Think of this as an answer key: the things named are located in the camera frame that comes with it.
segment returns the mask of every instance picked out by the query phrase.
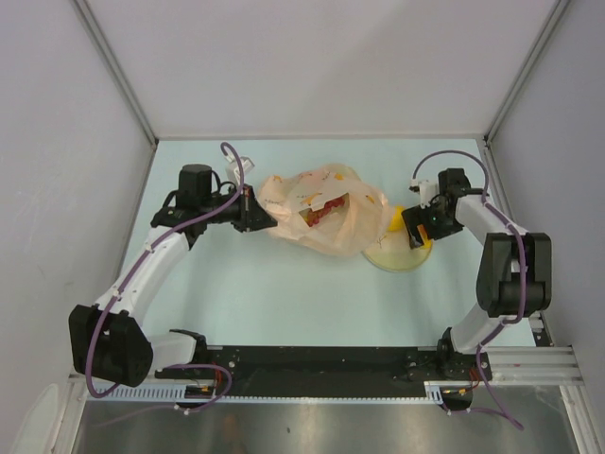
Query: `plastic bag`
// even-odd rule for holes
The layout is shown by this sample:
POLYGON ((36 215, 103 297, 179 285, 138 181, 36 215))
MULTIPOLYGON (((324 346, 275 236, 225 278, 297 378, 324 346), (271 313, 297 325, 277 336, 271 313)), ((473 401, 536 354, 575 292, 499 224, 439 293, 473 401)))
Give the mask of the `plastic bag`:
POLYGON ((365 250, 386 232, 394 213, 381 191, 342 164, 293 178, 273 175, 257 199, 278 222, 271 235, 330 255, 365 250))

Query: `white backdrop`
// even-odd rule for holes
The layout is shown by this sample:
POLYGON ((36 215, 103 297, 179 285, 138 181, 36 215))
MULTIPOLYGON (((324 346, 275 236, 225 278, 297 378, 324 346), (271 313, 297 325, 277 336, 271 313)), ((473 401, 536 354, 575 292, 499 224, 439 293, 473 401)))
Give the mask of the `white backdrop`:
POLYGON ((555 0, 90 0, 166 137, 482 134, 555 0))
POLYGON ((605 3, 572 2, 494 141, 516 218, 552 237, 558 344, 572 344, 605 429, 605 3))
POLYGON ((71 365, 67 317, 112 282, 151 149, 69 2, 0 5, 0 452, 71 365))

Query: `wall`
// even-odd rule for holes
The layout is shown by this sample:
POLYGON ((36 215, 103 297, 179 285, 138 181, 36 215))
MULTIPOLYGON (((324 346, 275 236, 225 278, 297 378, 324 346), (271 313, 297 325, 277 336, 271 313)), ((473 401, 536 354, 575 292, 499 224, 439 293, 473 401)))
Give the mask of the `wall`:
POLYGON ((496 135, 494 156, 516 218, 553 240, 559 344, 571 343, 605 422, 605 2, 572 2, 496 135))
POLYGON ((66 378, 67 317, 114 278, 152 152, 72 6, 0 6, 0 452, 66 378))
POLYGON ((91 0, 156 134, 481 134, 555 0, 91 0))

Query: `reflective floor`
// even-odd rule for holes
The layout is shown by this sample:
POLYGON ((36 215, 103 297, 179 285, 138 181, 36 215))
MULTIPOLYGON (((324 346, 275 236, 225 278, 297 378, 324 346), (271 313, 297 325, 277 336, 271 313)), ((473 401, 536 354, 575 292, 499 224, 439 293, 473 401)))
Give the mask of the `reflective floor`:
MULTIPOLYGON (((558 388, 497 390, 526 427, 485 414, 448 417, 437 406, 221 404, 183 416, 148 404, 89 402, 75 453, 576 453, 558 388)), ((493 403, 484 390, 475 406, 493 403)))

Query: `food item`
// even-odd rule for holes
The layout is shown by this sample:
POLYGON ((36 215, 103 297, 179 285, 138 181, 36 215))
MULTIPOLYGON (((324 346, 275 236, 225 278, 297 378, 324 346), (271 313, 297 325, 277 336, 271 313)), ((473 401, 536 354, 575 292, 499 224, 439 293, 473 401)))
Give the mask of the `food item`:
POLYGON ((328 216, 328 214, 330 214, 330 212, 333 209, 339 208, 340 206, 345 205, 345 203, 346 203, 345 197, 347 197, 347 194, 340 196, 336 199, 331 199, 330 201, 327 201, 323 205, 323 208, 321 208, 317 211, 313 211, 313 210, 301 211, 301 216, 304 219, 304 221, 306 222, 306 225, 308 225, 309 227, 313 227, 314 225, 319 224, 321 218, 328 216))

